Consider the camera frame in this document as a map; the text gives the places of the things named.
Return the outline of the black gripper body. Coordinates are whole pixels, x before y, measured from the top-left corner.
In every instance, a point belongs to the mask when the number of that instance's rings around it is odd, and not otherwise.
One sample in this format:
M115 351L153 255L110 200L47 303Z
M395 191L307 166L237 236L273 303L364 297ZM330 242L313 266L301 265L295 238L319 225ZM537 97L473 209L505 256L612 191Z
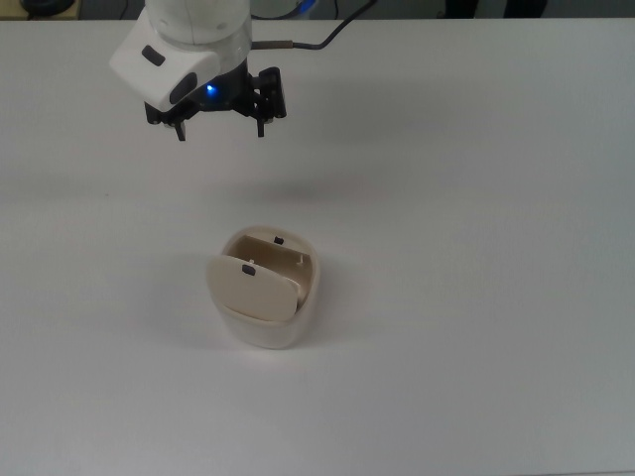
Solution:
M255 118L257 105L248 62L198 87L190 95L190 117L198 113L234 111Z

